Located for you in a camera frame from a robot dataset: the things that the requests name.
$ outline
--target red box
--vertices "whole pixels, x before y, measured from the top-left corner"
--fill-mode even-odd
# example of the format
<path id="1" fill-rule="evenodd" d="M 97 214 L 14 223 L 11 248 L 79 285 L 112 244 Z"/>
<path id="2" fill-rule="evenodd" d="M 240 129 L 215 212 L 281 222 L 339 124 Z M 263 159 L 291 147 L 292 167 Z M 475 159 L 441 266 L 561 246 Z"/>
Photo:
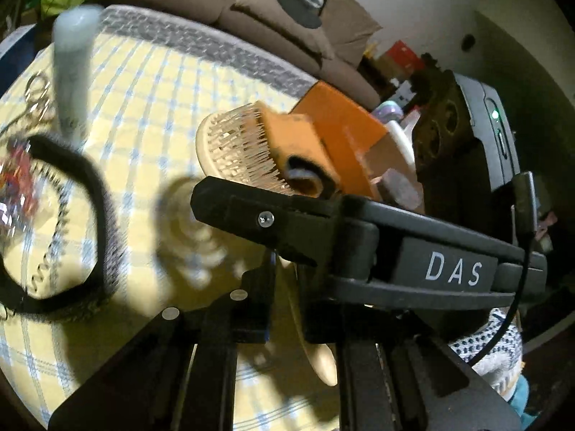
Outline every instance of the red box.
<path id="1" fill-rule="evenodd" d="M 407 47 L 402 41 L 397 41 L 393 46 L 385 52 L 389 55 L 395 63 L 401 66 L 409 75 L 415 70 L 424 69 L 425 64 L 411 48 Z"/>

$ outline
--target blue fabric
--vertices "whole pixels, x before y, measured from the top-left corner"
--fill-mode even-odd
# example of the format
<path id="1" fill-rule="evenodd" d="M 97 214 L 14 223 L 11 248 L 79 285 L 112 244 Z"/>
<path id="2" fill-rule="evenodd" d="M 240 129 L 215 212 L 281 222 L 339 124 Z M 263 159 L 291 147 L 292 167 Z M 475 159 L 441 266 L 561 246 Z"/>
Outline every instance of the blue fabric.
<path id="1" fill-rule="evenodd" d="M 13 38 L 9 36 L 3 41 L 0 49 L 0 96 L 34 60 L 35 32 L 36 27 L 33 27 L 22 35 L 15 34 Z"/>
<path id="2" fill-rule="evenodd" d="M 529 383 L 525 376 L 519 376 L 517 380 L 517 387 L 515 393 L 511 398 L 509 405 L 517 412 L 521 418 L 521 430 L 527 429 L 531 423 L 533 423 L 536 417 L 525 413 L 525 407 L 527 406 L 527 399 L 529 398 Z"/>

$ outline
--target table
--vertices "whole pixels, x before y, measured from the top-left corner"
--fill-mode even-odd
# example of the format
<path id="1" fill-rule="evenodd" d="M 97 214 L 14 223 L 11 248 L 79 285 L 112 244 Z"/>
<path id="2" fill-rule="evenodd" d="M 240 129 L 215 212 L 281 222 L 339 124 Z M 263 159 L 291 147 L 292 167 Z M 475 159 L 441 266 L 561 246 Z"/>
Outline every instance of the table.
<path id="1" fill-rule="evenodd" d="M 315 80 L 288 63 L 212 28 L 145 9 L 111 6 L 94 49 L 90 89 L 93 126 L 84 152 L 100 167 L 128 246 L 127 264 L 110 304 L 85 321 L 42 324 L 20 316 L 0 322 L 0 367 L 27 408 L 46 424 L 52 412 L 146 322 L 167 306 L 208 305 L 239 285 L 215 276 L 195 288 L 190 275 L 156 257 L 154 210 L 177 178 L 201 176 L 194 138 L 215 111 L 264 100 L 289 111 Z M 0 117 L 21 109 L 24 84 L 51 74 L 51 48 L 34 60 L 0 100 Z M 67 184 L 70 222 L 61 289 L 91 267 L 95 240 L 81 188 Z M 49 217 L 10 251 L 6 265 L 23 281 L 54 228 Z M 299 345 L 278 281 L 274 328 L 266 346 L 239 351 L 234 429 L 337 427 L 337 388 L 313 373 Z"/>

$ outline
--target screw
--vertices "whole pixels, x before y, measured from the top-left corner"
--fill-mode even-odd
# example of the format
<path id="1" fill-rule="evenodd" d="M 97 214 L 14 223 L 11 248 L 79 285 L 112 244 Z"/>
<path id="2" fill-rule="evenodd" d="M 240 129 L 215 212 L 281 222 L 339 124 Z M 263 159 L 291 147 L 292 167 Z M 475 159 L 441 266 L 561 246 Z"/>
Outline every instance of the screw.
<path id="1" fill-rule="evenodd" d="M 242 290 L 240 288 L 238 288 L 237 290 L 234 290 L 233 292 L 231 292 L 229 294 L 229 298 L 231 298 L 234 301 L 242 301 L 245 300 L 248 297 L 248 292 L 246 292 L 245 290 Z"/>
<path id="2" fill-rule="evenodd" d="M 179 309 L 174 308 L 173 306 L 166 308 L 165 310 L 162 311 L 162 317 L 166 321 L 173 321 L 178 316 L 179 316 Z"/>
<path id="3" fill-rule="evenodd" d="M 262 228 L 271 227 L 274 224 L 274 220 L 274 214 L 272 214 L 270 211 L 263 211 L 258 216 L 258 224 Z"/>

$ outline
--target plastic bottle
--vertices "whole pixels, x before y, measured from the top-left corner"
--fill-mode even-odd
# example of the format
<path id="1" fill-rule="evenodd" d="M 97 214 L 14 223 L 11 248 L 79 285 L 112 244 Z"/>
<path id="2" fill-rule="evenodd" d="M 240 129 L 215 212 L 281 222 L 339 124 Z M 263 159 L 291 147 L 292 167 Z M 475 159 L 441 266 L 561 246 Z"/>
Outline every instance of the plastic bottle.
<path id="1" fill-rule="evenodd" d="M 52 30 L 58 126 L 62 138 L 76 147 L 90 132 L 90 65 L 101 12 L 100 6 L 78 6 L 58 16 Z"/>
<path id="2" fill-rule="evenodd" d="M 397 103 L 393 102 L 393 100 L 387 100 L 372 112 L 372 116 L 384 125 L 391 120 L 395 120 L 399 123 L 403 118 L 403 110 Z"/>

